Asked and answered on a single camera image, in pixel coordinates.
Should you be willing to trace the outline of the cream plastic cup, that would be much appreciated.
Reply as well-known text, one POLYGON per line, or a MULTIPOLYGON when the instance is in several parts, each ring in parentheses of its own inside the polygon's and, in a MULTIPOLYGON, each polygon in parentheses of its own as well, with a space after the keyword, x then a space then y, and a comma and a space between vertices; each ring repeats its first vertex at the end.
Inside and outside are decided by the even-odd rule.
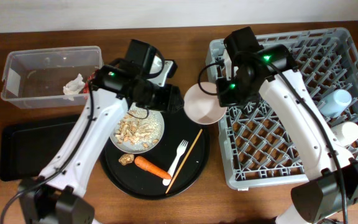
POLYGON ((331 131, 343 146, 351 145, 358 139, 358 125, 351 121, 333 126, 331 131))

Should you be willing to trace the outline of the light blue plastic cup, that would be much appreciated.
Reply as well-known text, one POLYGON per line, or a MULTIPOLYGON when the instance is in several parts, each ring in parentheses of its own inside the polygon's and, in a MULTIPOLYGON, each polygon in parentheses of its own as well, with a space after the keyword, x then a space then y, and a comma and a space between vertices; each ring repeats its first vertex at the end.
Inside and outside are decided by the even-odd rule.
POLYGON ((350 105, 352 96, 347 90, 338 89, 326 95, 322 100, 324 104, 319 109, 323 116, 337 118, 350 105))

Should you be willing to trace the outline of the red snack wrapper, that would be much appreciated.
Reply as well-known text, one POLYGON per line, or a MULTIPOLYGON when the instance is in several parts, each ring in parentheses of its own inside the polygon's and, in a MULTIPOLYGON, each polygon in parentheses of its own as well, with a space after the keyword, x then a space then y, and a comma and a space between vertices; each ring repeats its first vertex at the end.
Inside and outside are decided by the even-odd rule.
POLYGON ((93 78, 94 78, 94 74, 90 75, 90 76, 87 78, 86 83, 85 83, 85 85, 84 85, 84 89, 83 89, 83 93, 84 93, 84 94, 87 94, 87 93, 90 92, 90 91, 89 91, 89 85, 90 85, 90 82, 91 82, 91 80, 92 80, 93 78))

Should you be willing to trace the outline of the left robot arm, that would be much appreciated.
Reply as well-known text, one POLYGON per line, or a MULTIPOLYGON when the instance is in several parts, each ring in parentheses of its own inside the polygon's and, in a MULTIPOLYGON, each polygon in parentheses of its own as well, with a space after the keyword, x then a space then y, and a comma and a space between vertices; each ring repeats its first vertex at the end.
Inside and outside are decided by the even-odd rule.
POLYGON ((37 179, 24 179, 4 206, 0 223, 18 200, 26 223, 96 223, 95 210, 84 200, 93 167, 115 125, 133 103, 147 110, 172 113, 183 107, 179 88, 155 83, 171 78, 173 60, 151 73, 121 58, 104 65, 89 81, 89 97, 74 128, 37 179))

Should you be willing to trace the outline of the pink bowl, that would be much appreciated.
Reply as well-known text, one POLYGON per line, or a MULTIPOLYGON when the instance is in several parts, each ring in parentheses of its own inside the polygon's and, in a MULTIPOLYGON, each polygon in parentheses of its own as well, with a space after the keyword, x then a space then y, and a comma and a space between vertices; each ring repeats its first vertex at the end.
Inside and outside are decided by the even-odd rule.
POLYGON ((217 96, 204 93, 196 83, 185 93, 184 110, 195 123, 209 125, 223 118, 227 107, 221 107, 217 96))

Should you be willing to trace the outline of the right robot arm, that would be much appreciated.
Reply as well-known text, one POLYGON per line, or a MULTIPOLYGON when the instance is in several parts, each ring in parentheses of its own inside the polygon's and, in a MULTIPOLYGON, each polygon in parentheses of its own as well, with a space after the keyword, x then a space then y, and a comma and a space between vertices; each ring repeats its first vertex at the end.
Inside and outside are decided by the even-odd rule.
POLYGON ((265 100, 293 141, 308 178, 291 190, 292 204, 275 223, 318 223, 337 212, 346 214, 358 202, 358 161, 349 151, 358 139, 358 125, 346 121, 328 126, 285 46, 225 47, 223 65, 230 77, 216 82, 220 104, 265 100))

